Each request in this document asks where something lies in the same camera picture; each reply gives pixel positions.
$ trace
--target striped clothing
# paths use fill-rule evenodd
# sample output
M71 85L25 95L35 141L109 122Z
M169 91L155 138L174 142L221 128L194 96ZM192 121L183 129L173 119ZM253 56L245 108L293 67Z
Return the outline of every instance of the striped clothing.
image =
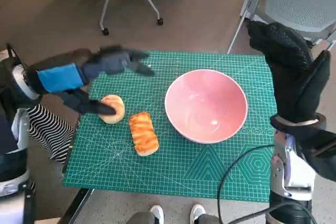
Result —
M29 137L42 144L49 159L64 164L74 128L42 105L28 109Z

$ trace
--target table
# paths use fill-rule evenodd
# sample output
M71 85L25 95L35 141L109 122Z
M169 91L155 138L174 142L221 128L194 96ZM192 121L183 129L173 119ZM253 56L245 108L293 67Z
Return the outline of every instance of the table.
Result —
M248 149L272 143L269 117L276 113L271 74L262 56L221 55L199 52L151 51L145 63L156 72L146 78L127 72L100 75L90 98L118 94L126 115L116 125L103 123L97 115L80 120L74 147L65 172L64 185L82 188L215 198L220 179L229 165ZM248 116L242 129L219 144L202 145L180 136L164 111L169 85L194 69L214 69L234 78L246 93ZM131 115L151 114L160 149L139 157L128 127ZM223 199L267 202L269 160L272 150L257 150L232 170Z

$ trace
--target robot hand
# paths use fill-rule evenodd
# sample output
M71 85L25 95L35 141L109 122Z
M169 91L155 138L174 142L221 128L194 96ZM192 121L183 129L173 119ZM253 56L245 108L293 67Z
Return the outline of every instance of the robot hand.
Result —
M317 119L320 95L330 75L330 52L314 61L306 41L279 23L251 22L251 47L264 53L272 72L278 115L299 123Z
M101 72L118 74L130 69L135 73L152 76L152 69L140 61L148 57L142 51L120 46L101 48L92 53L78 49L56 55L27 68L25 80L38 94L54 93L73 110L85 114L115 114L115 110L96 100L79 88L94 80Z
M326 118L316 113L330 75L330 52L313 60L305 40L278 23L251 22L248 33L272 73L278 115L271 124L294 136L298 156L317 173L336 181L336 135L324 130Z

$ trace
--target bread loaf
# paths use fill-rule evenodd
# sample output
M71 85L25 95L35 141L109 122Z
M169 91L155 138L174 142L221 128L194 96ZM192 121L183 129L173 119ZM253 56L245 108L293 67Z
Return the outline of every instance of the bread loaf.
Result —
M140 156L149 156L159 149L158 137L155 135L151 116L140 112L131 116L130 128L135 150Z
M125 105L122 99L115 95L115 94L110 94L104 97L103 99L100 100L100 102L113 107L116 110L115 115L99 115L100 118L110 124L115 124L120 122L124 116L125 116Z

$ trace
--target gray floor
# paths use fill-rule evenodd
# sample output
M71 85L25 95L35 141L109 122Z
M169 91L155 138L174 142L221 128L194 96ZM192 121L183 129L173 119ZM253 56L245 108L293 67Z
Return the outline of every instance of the gray floor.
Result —
M153 1L164 18L164 26L155 24L155 13L145 0L111 0L106 21L111 35L104 37L98 28L103 0L0 0L0 41L12 42L28 64L78 47L97 48L117 43L141 49L225 52L243 2ZM245 28L239 33L233 53L259 54L249 48ZM319 108L331 122L328 128L333 131L336 131L335 85L336 76L332 71ZM43 104L75 124L77 115L64 108L58 99L46 96ZM77 190L61 186L61 166L49 161L38 144L32 143L29 158L37 182L38 218L61 216ZM336 220L335 190L336 184L317 179L314 215L319 223ZM216 214L214 200L95 191L77 223L124 223L133 213L147 210L152 204L162 205L165 223L188 223L189 210L196 202ZM224 220L229 221L266 204L222 201L222 206ZM264 223L263 219L246 223Z

